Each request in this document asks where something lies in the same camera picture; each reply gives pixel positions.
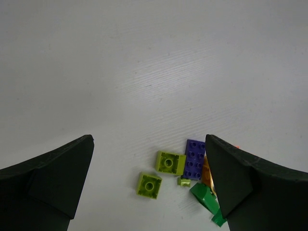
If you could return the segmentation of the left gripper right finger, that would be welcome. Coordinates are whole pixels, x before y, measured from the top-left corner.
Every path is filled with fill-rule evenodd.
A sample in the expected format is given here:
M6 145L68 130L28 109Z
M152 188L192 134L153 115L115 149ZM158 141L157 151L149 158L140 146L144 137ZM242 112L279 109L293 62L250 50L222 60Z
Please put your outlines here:
M208 134L205 151L222 216L231 231L306 231L308 174Z

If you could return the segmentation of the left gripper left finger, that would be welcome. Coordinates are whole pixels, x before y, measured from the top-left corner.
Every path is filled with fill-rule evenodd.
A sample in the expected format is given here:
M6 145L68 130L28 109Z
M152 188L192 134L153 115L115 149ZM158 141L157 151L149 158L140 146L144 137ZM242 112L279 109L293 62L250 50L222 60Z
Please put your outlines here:
M2 231L65 231L74 219L94 151L84 135L0 171Z

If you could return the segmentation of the yellow striped curved lego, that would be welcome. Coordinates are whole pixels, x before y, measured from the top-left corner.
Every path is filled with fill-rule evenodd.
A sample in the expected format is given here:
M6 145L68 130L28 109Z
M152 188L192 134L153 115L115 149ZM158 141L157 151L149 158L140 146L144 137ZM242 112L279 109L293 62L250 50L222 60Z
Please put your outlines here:
M208 159L206 155L205 155L204 163L203 163L201 182L205 184L206 186L208 186L211 192L214 195L216 195L215 186L214 186L214 182L212 179L212 175L211 175L211 171L210 171L210 167L209 167L209 163L208 163Z

